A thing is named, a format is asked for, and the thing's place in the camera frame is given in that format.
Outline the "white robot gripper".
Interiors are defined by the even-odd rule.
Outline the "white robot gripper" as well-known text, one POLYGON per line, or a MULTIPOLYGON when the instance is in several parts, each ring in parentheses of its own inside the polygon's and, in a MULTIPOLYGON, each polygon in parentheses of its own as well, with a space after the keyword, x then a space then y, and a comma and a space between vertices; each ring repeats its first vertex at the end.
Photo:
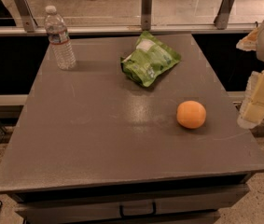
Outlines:
MULTIPOLYGON (((264 21, 236 44, 243 51, 255 51, 257 58, 264 62, 264 21)), ((241 128, 253 129, 264 120, 264 70, 253 71, 248 78, 244 99, 237 123, 241 128)))

